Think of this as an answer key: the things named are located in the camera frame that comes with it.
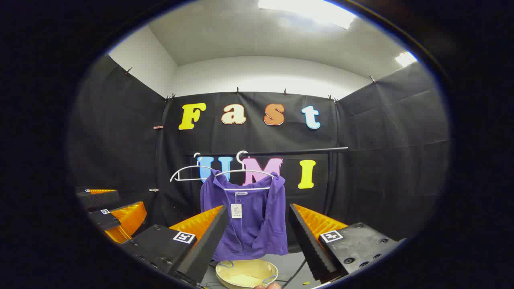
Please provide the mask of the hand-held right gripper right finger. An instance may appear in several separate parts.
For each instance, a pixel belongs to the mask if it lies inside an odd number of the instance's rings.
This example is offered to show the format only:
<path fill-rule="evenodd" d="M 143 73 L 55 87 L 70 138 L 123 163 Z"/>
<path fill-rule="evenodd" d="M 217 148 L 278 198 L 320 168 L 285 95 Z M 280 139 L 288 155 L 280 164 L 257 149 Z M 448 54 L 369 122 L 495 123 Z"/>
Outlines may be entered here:
<path fill-rule="evenodd" d="M 346 225 L 298 204 L 290 205 L 289 221 L 313 278 L 323 283 L 361 271 L 402 243 L 365 223 Z"/>

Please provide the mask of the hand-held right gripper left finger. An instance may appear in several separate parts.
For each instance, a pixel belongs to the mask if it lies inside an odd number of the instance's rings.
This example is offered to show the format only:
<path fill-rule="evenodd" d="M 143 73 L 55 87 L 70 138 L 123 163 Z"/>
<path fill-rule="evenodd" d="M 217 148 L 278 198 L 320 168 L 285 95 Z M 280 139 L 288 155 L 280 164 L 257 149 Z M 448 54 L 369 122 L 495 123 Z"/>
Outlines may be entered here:
<path fill-rule="evenodd" d="M 153 225 L 120 247 L 147 267 L 195 286 L 203 280 L 228 221 L 228 209 L 220 205 L 172 227 Z"/>

